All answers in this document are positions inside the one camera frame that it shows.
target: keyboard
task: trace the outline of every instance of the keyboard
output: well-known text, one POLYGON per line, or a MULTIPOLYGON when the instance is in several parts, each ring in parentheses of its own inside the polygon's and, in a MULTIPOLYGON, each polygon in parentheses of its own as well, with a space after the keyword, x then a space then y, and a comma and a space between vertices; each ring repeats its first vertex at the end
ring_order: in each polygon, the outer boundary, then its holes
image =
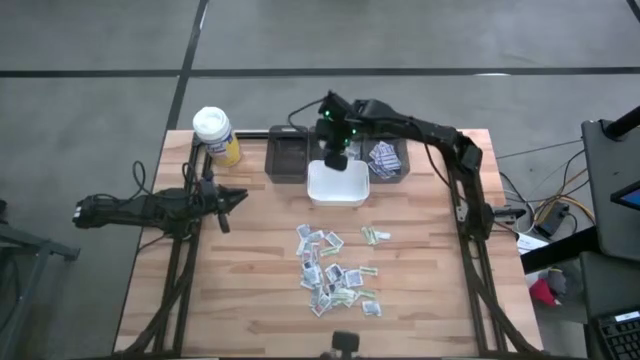
POLYGON ((640 310, 604 316, 597 324, 609 359, 640 359, 640 310))

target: concrete floor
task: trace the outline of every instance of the concrete floor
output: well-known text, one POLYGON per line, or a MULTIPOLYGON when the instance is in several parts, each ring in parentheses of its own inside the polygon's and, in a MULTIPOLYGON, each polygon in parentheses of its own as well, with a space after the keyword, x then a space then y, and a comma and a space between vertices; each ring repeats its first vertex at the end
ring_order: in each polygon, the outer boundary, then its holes
MULTIPOLYGON (((198 0, 5 0, 0 70, 180 69, 198 0)), ((194 68, 592 67, 640 65, 640 24, 623 0, 211 0, 194 68)), ((140 229, 78 230, 75 202, 135 190, 153 173, 175 78, 0 78, 0 198, 18 228, 82 248, 54 259, 30 315, 24 358, 111 351, 140 229)), ((189 80, 177 128, 204 105, 238 129, 282 124, 328 89, 376 97, 459 128, 488 128, 497 155, 578 139, 584 120, 638 105, 638 75, 189 80)), ((297 122, 309 125, 310 111, 297 122)), ((579 144, 500 161, 530 197, 559 187, 579 144)), ((572 173, 584 167, 577 161, 572 173)), ((576 197, 591 206, 589 189, 576 197)), ((580 226, 588 222, 578 212, 580 226)), ((581 307, 539 309, 545 348, 580 355, 581 307)))

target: table leg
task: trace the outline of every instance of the table leg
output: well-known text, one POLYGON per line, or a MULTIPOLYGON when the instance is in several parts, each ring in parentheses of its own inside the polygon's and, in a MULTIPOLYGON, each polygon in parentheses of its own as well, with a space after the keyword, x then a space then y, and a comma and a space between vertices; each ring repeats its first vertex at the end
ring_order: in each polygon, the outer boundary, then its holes
POLYGON ((553 264, 578 257, 583 251, 600 253, 598 232, 595 226, 577 232, 547 246, 521 255, 525 274, 547 268, 553 264))

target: wooden table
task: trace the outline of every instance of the wooden table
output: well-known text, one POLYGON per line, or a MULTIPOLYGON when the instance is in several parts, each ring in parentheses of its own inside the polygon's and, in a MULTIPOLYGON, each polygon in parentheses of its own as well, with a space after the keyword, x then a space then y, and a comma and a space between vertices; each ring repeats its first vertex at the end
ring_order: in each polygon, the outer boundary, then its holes
MULTIPOLYGON (((504 204, 498 166, 487 130, 463 130, 484 151, 482 183, 487 201, 504 204)), ((155 191, 181 187, 191 131, 170 131, 155 191)), ((315 357, 331 345, 334 330, 360 334, 362 356, 475 355, 476 345, 448 188, 435 176, 421 144, 409 142, 411 173, 397 185, 372 185, 359 208, 314 207, 306 185, 274 185, 264 173, 266 140, 241 142, 244 157, 216 168, 216 181, 247 188, 249 197, 229 216, 231 233, 217 219, 204 221, 185 330, 184 356, 315 357), (349 268, 379 269, 365 277, 383 316, 365 317, 360 301, 317 318, 310 291, 300 287, 295 228, 308 223, 335 231, 345 245, 322 259, 349 268), (392 240, 368 246, 360 227, 373 225, 392 240)), ((444 171, 438 151, 436 166, 444 171)), ((160 235, 145 230, 142 244, 160 235)), ((170 240, 145 249, 135 262, 116 350, 128 346, 158 306, 170 240)), ((498 300, 520 332, 541 348, 540 335, 513 236, 495 232, 488 251, 498 300)), ((170 322, 168 338, 172 338, 170 322)), ((485 321, 487 329, 490 322, 485 321)))

